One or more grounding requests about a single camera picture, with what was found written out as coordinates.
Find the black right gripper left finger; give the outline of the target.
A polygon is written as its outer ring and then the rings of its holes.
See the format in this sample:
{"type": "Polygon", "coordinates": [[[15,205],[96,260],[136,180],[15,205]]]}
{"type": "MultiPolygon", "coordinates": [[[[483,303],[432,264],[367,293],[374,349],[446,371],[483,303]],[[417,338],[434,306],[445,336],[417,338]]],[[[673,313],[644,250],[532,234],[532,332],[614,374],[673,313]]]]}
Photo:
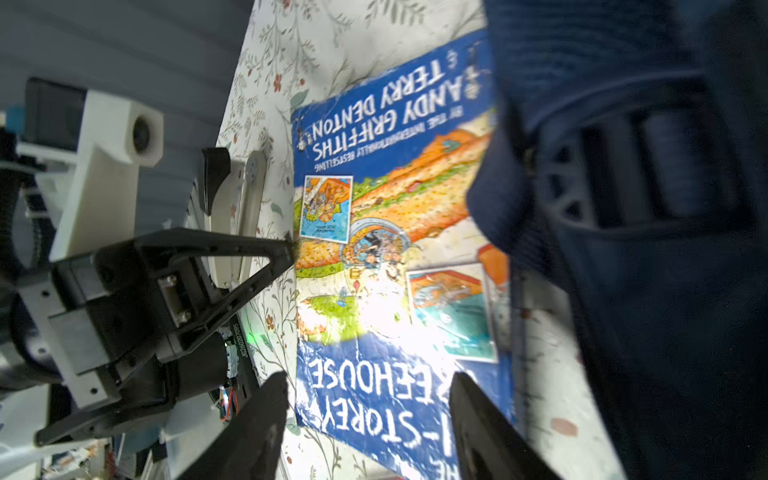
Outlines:
{"type": "Polygon", "coordinates": [[[285,372],[272,374],[218,438],[180,477],[192,480],[276,478],[287,420],[285,372]]]}

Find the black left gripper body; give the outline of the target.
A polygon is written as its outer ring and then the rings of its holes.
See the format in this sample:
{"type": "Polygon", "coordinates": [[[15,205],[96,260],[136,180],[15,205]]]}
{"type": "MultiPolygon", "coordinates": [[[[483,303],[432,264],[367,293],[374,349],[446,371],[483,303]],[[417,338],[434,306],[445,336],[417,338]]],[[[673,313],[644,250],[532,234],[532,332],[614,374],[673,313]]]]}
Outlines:
{"type": "Polygon", "coordinates": [[[51,389],[38,444],[157,424],[229,381],[220,332],[227,322],[190,354],[157,358],[160,335],[135,240],[34,268],[11,263],[11,389],[51,389]]]}

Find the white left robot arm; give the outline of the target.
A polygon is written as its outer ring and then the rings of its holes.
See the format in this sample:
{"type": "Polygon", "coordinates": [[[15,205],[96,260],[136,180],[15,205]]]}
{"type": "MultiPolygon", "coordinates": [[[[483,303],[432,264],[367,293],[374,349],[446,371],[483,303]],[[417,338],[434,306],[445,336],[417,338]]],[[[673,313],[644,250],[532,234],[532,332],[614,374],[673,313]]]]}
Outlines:
{"type": "Polygon", "coordinates": [[[138,170],[160,160],[163,126],[158,111],[97,93],[26,108],[27,140],[74,155],[49,252],[24,270],[1,242],[1,393],[50,387],[36,447],[155,424],[225,385],[221,328],[294,262],[289,239],[133,236],[138,170]]]}

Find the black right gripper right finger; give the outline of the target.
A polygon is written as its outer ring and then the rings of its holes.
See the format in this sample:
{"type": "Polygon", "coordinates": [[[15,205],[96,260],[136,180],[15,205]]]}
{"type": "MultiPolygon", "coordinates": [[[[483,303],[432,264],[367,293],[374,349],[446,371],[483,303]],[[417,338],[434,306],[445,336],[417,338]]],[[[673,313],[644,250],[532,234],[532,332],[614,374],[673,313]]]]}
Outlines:
{"type": "Polygon", "coordinates": [[[454,374],[449,406],[463,479],[558,477],[467,373],[454,374]]]}

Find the navy blue student backpack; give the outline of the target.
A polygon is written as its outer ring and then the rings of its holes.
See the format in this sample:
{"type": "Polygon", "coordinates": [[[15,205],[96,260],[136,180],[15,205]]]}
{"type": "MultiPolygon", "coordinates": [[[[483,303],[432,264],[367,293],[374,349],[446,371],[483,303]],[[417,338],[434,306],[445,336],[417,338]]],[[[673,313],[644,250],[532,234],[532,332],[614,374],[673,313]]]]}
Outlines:
{"type": "Polygon", "coordinates": [[[631,479],[767,475],[767,5],[488,1],[481,232],[570,300],[631,479]]]}

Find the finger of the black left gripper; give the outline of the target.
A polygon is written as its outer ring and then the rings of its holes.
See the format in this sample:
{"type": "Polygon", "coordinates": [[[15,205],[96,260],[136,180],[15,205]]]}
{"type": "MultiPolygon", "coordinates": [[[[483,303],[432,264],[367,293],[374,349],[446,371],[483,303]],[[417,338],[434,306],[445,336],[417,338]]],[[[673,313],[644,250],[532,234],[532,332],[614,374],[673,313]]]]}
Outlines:
{"type": "Polygon", "coordinates": [[[148,277],[149,311],[157,321],[160,360],[178,360],[200,347],[294,263],[288,240],[184,228],[140,237],[134,247],[148,277]],[[267,263],[231,291],[217,287],[204,266],[207,259],[244,257],[267,263]]]}

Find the blue Treehouse book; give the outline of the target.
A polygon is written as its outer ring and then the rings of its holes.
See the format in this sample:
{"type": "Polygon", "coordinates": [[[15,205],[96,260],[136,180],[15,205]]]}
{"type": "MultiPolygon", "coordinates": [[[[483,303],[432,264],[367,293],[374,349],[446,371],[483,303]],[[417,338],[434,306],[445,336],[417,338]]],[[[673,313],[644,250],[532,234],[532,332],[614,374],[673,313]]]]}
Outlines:
{"type": "Polygon", "coordinates": [[[465,201],[495,124],[483,30],[292,116],[297,419],[407,479],[459,475],[456,372],[514,414],[508,263],[465,201]]]}

